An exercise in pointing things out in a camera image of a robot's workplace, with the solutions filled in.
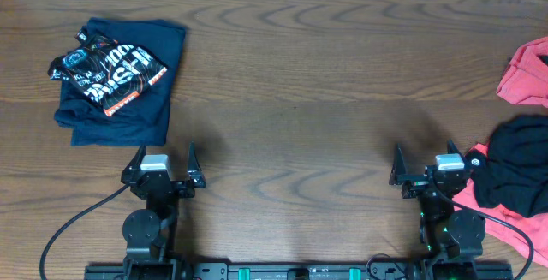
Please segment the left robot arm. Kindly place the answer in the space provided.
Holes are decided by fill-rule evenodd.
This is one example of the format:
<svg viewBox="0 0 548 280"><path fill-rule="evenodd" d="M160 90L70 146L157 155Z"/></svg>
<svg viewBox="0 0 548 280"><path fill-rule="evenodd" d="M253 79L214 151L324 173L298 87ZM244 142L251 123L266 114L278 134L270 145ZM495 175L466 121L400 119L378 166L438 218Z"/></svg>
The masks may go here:
<svg viewBox="0 0 548 280"><path fill-rule="evenodd" d="M146 202L146 207L128 215L122 226L127 243L123 261L125 279L188 280L191 264L174 251L179 200L191 199L206 181L195 146L188 148L187 177L171 179L169 156L148 155L141 146L122 171L121 182Z"/></svg>

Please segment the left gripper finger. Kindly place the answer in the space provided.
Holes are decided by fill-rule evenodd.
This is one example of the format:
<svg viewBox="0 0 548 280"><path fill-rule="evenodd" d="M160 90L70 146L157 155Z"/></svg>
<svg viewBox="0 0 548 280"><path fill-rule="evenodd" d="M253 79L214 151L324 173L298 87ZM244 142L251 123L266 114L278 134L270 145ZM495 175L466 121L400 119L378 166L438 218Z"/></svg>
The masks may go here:
<svg viewBox="0 0 548 280"><path fill-rule="evenodd" d="M201 178L202 170L196 156L195 144L191 141L188 148L187 173L191 178Z"/></svg>
<svg viewBox="0 0 548 280"><path fill-rule="evenodd" d="M124 172L133 173L135 171L139 171L140 164L145 155L146 155L146 146L141 145L139 149L137 150L137 152L135 153L135 155L133 156L133 158L130 160L130 162L126 166L126 168L124 169Z"/></svg>

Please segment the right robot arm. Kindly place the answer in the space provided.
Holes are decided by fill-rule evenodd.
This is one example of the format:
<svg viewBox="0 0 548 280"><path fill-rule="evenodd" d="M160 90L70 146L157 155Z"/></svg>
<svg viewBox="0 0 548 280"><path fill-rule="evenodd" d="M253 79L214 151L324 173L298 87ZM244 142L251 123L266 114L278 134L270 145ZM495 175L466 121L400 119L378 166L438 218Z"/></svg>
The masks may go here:
<svg viewBox="0 0 548 280"><path fill-rule="evenodd" d="M422 173L408 172L400 146L395 146L389 184L400 186L404 199L420 205L420 242L428 255L410 263L408 279L476 279L474 258L483 253L485 221L473 211L456 209L453 197L466 186L470 166L452 141Z"/></svg>

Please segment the black t-shirt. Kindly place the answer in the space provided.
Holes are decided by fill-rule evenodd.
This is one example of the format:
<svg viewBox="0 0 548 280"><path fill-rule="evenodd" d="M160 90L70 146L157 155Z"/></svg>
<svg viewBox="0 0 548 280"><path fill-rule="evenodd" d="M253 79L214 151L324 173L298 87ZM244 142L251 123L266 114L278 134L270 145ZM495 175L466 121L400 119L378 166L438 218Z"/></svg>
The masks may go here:
<svg viewBox="0 0 548 280"><path fill-rule="evenodd" d="M478 205L527 218L547 213L547 117L521 115L500 124L486 148L466 154Z"/></svg>

